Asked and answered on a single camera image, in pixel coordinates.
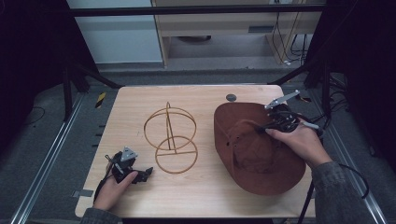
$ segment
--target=gray floor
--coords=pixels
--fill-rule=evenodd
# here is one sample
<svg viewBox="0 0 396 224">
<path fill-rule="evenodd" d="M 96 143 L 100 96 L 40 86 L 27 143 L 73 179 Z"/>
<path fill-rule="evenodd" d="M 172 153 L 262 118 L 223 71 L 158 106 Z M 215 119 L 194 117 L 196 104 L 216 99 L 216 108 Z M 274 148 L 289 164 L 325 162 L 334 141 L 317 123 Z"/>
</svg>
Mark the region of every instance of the gray floor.
<svg viewBox="0 0 396 224">
<path fill-rule="evenodd" d="M 104 76 L 124 85 L 178 85 L 266 83 L 286 75 L 299 66 L 277 64 L 263 36 L 212 36 L 206 42 L 196 39 L 175 38 L 166 68 L 136 69 L 131 72 L 103 73 Z M 36 198 L 29 219 L 78 221 L 74 214 L 77 198 L 89 171 L 100 133 L 117 96 L 103 84 L 88 78 L 92 87 L 82 97 L 81 106 L 55 163 L 50 167 L 47 181 Z M 315 99 L 319 89 L 306 91 L 301 81 L 304 74 L 282 86 L 285 93 L 299 89 L 303 97 Z M 105 91 L 101 108 L 95 108 L 98 95 Z M 290 107 L 309 118 L 319 115 L 315 103 L 291 100 Z M 63 125 L 64 104 L 62 86 L 41 92 L 35 98 L 35 108 L 26 125 L 11 146 L 11 152 L 0 160 L 0 219 L 7 223 L 12 218 L 29 190 L 41 164 Z M 383 158 L 371 157 L 368 145 L 353 117 L 344 108 L 333 113 L 334 130 L 325 135 L 325 147 L 336 161 L 343 161 L 336 133 L 356 167 L 366 176 L 381 212 L 389 223 L 396 223 L 396 174 Z M 314 223 L 307 219 L 305 223 Z"/>
</svg>

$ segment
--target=black cable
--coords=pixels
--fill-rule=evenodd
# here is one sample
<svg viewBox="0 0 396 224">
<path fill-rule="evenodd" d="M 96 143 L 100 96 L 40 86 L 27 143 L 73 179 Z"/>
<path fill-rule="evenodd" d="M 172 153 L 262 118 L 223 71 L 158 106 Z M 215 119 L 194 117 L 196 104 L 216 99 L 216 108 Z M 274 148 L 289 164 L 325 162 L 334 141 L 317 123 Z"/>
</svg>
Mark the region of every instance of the black cable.
<svg viewBox="0 0 396 224">
<path fill-rule="evenodd" d="M 347 87 L 345 87 L 344 85 L 342 85 L 342 84 L 340 84 L 340 83 L 338 83 L 336 81 L 333 81 L 333 79 L 331 79 L 331 78 L 330 78 L 330 87 L 333 90 L 341 90 L 341 91 L 346 91 L 347 90 Z"/>
<path fill-rule="evenodd" d="M 108 174 L 110 174 L 110 171 L 113 169 L 113 166 L 114 166 L 114 164 L 115 164 L 115 161 L 114 161 L 113 159 L 111 159 L 108 155 L 105 155 L 105 157 L 106 157 L 106 159 L 110 162 L 110 165 L 109 165 L 108 168 L 107 168 L 105 177 L 103 177 L 103 179 L 99 182 L 98 187 L 96 188 L 95 195 L 93 196 L 93 202 L 96 201 L 96 198 L 98 197 L 99 192 L 100 192 L 100 190 L 102 189 L 102 186 L 106 183 L 106 181 L 107 181 L 111 176 L 113 176 L 113 175 L 108 175 Z"/>
<path fill-rule="evenodd" d="M 33 121 L 30 121 L 30 122 L 27 122 L 27 123 L 24 123 L 23 125 L 34 124 L 34 123 L 38 122 L 39 120 L 41 120 L 44 117 L 44 115 L 46 114 L 46 110 L 43 107 L 41 107 L 41 106 L 34 106 L 33 109 L 41 109 L 43 111 L 43 113 L 41 114 L 40 118 L 35 119 Z"/>
<path fill-rule="evenodd" d="M 323 125 L 323 130 L 326 130 L 329 127 L 331 120 L 332 120 L 331 118 L 326 117 L 326 121 L 324 121 L 324 125 Z"/>
<path fill-rule="evenodd" d="M 346 92 L 345 91 L 334 91 L 334 92 L 332 92 L 332 94 L 330 94 L 330 97 L 333 97 L 335 94 L 342 94 L 342 95 L 346 95 Z"/>
<path fill-rule="evenodd" d="M 293 116 L 295 116 L 295 117 L 297 117 L 297 118 L 300 118 L 300 119 L 305 120 L 306 122 L 312 123 L 311 119 L 307 118 L 306 116 L 301 115 L 301 114 L 298 114 L 298 113 L 295 113 L 295 112 L 291 112 L 291 111 L 271 112 L 271 113 L 269 113 L 268 115 L 269 115 L 269 116 L 273 116 L 273 115 L 280 115 L 280 114 L 293 115 Z"/>
<path fill-rule="evenodd" d="M 364 194 L 363 194 L 361 197 L 362 197 L 363 199 L 365 199 L 365 198 L 367 197 L 367 195 L 369 194 L 369 191 L 370 191 L 370 187 L 369 187 L 369 183 L 368 183 L 367 179 L 364 178 L 364 176 L 363 176 L 361 173 L 359 173 L 357 170 L 353 169 L 352 167 L 347 166 L 347 165 L 344 165 L 344 164 L 342 164 L 342 163 L 338 163 L 338 164 L 339 164 L 341 167 L 347 168 L 348 170 L 354 172 L 356 175 L 358 175 L 358 176 L 361 178 L 361 180 L 364 182 L 364 187 L 366 187 L 366 191 L 364 192 Z"/>
<path fill-rule="evenodd" d="M 336 87 L 338 87 L 338 89 L 344 90 L 344 91 L 347 89 L 347 86 L 342 81 L 338 80 L 337 78 L 330 76 L 330 80 Z"/>
<path fill-rule="evenodd" d="M 313 123 L 316 123 L 316 122 L 320 121 L 321 119 L 323 119 L 324 117 L 325 117 L 325 114 L 321 114 L 316 117 L 313 117 L 311 120 Z"/>
<path fill-rule="evenodd" d="M 346 99 L 343 99 L 343 100 L 340 100 L 340 101 L 338 101 L 337 103 L 333 104 L 333 105 L 332 105 L 332 112 L 337 112 L 337 111 L 340 110 L 341 108 L 345 107 L 345 106 L 341 106 L 341 107 L 335 109 L 338 105 L 342 105 L 342 104 L 347 104 L 347 100 L 346 100 Z"/>
<path fill-rule="evenodd" d="M 300 216 L 299 216 L 299 218 L 298 218 L 297 224 L 303 223 L 306 210 L 308 209 L 308 205 L 309 205 L 309 203 L 310 203 L 310 201 L 311 201 L 312 194 L 314 193 L 314 189 L 315 189 L 314 181 L 311 180 L 311 184 L 309 185 L 309 190 L 308 190 L 308 192 L 306 193 L 306 198 L 305 198 L 303 210 L 302 210 L 302 212 L 301 212 L 301 214 L 300 214 Z"/>
<path fill-rule="evenodd" d="M 276 4 L 280 4 L 279 0 L 275 0 L 275 3 Z M 291 59 L 289 57 L 288 53 L 286 52 L 285 43 L 283 42 L 283 38 L 282 38 L 282 35 L 280 33 L 280 29 L 279 29 L 279 14 L 280 14 L 279 12 L 276 13 L 276 23 L 275 23 L 275 26 L 274 26 L 274 30 L 272 32 L 272 42 L 273 42 L 274 48 L 276 50 L 277 56 L 279 57 L 279 60 L 282 62 L 282 57 L 281 57 L 279 51 L 277 50 L 277 47 L 276 47 L 276 44 L 275 44 L 275 31 L 277 30 L 277 32 L 279 34 L 280 41 L 282 43 L 283 53 L 285 53 L 285 56 L 289 59 L 289 62 L 291 63 L 291 62 L 297 61 L 298 59 Z"/>
<path fill-rule="evenodd" d="M 302 49 L 293 49 L 293 46 L 296 42 L 298 35 L 295 35 L 292 42 L 291 42 L 291 46 L 290 46 L 290 52 L 292 55 L 300 57 L 300 65 L 303 65 L 305 63 L 305 48 L 306 48 L 306 44 L 307 44 L 307 35 L 304 35 L 304 41 L 303 41 L 303 47 Z"/>
</svg>

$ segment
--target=wire hat stand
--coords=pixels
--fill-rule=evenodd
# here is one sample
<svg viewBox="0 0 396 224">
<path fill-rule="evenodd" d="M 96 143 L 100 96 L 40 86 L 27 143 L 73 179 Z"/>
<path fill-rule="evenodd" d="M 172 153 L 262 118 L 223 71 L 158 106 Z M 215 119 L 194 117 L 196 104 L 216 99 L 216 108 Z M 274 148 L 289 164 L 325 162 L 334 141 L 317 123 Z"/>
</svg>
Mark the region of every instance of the wire hat stand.
<svg viewBox="0 0 396 224">
<path fill-rule="evenodd" d="M 184 136 L 180 134 L 174 134 L 174 128 L 172 126 L 171 122 L 171 115 L 172 115 L 172 120 L 174 120 L 176 117 L 182 117 L 182 118 L 187 118 L 187 120 L 192 121 L 194 128 L 191 136 Z M 161 141 L 159 144 L 154 144 L 152 140 L 149 139 L 148 137 L 148 126 L 150 121 L 152 121 L 154 118 L 157 117 L 164 117 L 165 118 L 165 126 L 166 126 L 166 137 Z M 197 146 L 192 142 L 192 138 L 195 136 L 197 130 L 197 124 L 195 122 L 194 117 L 192 114 L 190 114 L 188 111 L 178 108 L 178 107 L 171 107 L 169 102 L 166 103 L 166 108 L 157 110 L 154 112 L 146 121 L 145 126 L 144 126 L 144 133 L 146 140 L 148 143 L 156 148 L 155 151 L 155 161 L 157 162 L 158 166 L 164 170 L 166 173 L 169 174 L 182 174 L 188 170 L 196 163 L 197 158 L 198 158 L 198 148 Z M 193 149 L 191 150 L 186 150 L 186 147 L 189 147 L 188 145 L 192 145 Z M 182 168 L 167 168 L 168 166 L 172 165 L 166 165 L 166 162 L 161 162 L 162 158 L 165 157 L 179 157 L 182 155 L 189 155 L 191 154 L 193 159 L 191 160 L 191 163 L 186 163 L 185 166 Z M 181 163 L 184 163 L 186 161 L 183 160 L 175 160 L 175 158 L 172 158 L 171 163 L 175 164 L 177 163 L 177 166 L 180 166 Z"/>
</svg>

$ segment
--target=black tripod leg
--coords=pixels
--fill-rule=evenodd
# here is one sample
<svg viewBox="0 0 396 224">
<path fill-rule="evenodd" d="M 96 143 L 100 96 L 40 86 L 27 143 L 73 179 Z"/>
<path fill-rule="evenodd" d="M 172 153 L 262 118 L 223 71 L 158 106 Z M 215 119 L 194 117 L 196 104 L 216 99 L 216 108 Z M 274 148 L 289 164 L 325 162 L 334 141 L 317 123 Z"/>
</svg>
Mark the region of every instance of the black tripod leg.
<svg viewBox="0 0 396 224">
<path fill-rule="evenodd" d="M 67 121 L 72 113 L 72 90 L 67 67 L 64 69 L 64 121 Z"/>
<path fill-rule="evenodd" d="M 90 84 L 75 68 L 69 68 L 69 78 L 76 87 L 78 92 L 88 92 Z"/>
<path fill-rule="evenodd" d="M 99 75 L 99 74 L 97 74 L 97 73 L 94 73 L 93 71 L 91 71 L 90 69 L 88 69 L 88 68 L 82 66 L 81 64 L 77 64 L 77 63 L 76 63 L 76 64 L 74 64 L 74 66 L 75 66 L 78 70 L 80 70 L 80 71 L 84 72 L 85 74 L 87 74 L 88 76 L 93 77 L 93 78 L 95 78 L 96 80 L 98 80 L 98 81 L 100 81 L 100 82 L 106 84 L 106 85 L 107 85 L 108 87 L 110 87 L 110 88 L 119 89 L 119 88 L 123 87 L 122 85 L 119 85 L 119 84 L 117 84 L 117 83 L 115 83 L 115 82 L 112 82 L 112 81 L 108 80 L 108 79 L 105 78 L 105 77 L 102 77 L 101 75 Z"/>
<path fill-rule="evenodd" d="M 323 64 L 318 63 L 317 66 L 313 67 L 309 71 L 309 74 L 304 81 L 304 85 L 307 88 L 314 88 L 318 85 L 318 83 L 320 82 L 320 79 L 322 78 L 322 73 L 323 73 L 322 68 L 323 68 Z"/>
<path fill-rule="evenodd" d="M 322 108 L 324 114 L 329 119 L 332 115 L 330 107 L 330 66 L 328 62 L 324 63 L 324 74 L 322 80 Z"/>
<path fill-rule="evenodd" d="M 314 188 L 315 188 L 314 187 L 314 182 L 311 181 L 311 185 L 309 186 L 308 193 L 306 194 L 306 199 L 305 199 L 303 211 L 301 211 L 301 214 L 300 214 L 300 217 L 298 218 L 297 224 L 303 223 L 303 220 L 304 220 L 304 217 L 305 217 L 305 213 L 306 213 L 306 209 L 308 209 L 309 202 L 311 202 L 312 194 L 314 193 Z"/>
<path fill-rule="evenodd" d="M 318 62 L 318 60 L 311 60 L 308 63 L 303 64 L 302 66 L 296 68 L 292 72 L 290 72 L 287 75 L 283 76 L 282 78 L 280 78 L 280 79 L 278 79 L 276 81 L 273 81 L 273 82 L 269 82 L 267 84 L 268 85 L 278 85 L 278 86 L 280 86 L 283 83 L 291 80 L 292 78 L 297 77 L 301 73 L 309 71 L 317 62 Z"/>
</svg>

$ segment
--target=wooden table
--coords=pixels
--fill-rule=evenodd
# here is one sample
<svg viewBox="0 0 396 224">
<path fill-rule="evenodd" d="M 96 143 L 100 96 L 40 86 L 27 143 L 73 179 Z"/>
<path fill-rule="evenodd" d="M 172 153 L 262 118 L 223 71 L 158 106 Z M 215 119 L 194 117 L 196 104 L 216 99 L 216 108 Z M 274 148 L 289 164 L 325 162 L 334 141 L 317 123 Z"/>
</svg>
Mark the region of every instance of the wooden table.
<svg viewBox="0 0 396 224">
<path fill-rule="evenodd" d="M 107 159 L 125 146 L 137 152 L 137 170 L 154 167 L 148 182 L 129 187 L 111 212 L 120 217 L 298 217 L 311 181 L 309 167 L 293 189 L 277 196 L 260 196 L 239 188 L 222 164 L 214 145 L 213 114 L 234 94 L 236 102 L 268 104 L 283 95 L 278 86 L 144 86 L 121 88 L 110 113 L 105 132 L 92 162 L 84 189 L 96 190 L 105 174 Z M 144 134 L 145 122 L 166 103 L 188 111 L 196 121 L 192 142 L 198 148 L 196 163 L 182 174 L 168 174 L 155 161 L 156 148 Z M 193 122 L 171 114 L 174 135 L 191 136 Z M 147 135 L 157 144 L 166 138 L 165 116 L 147 124 Z M 168 169 L 181 169 L 191 158 L 163 161 Z M 92 206 L 92 197 L 80 197 L 76 215 L 82 217 Z M 307 217 L 314 217 L 314 202 Z"/>
</svg>

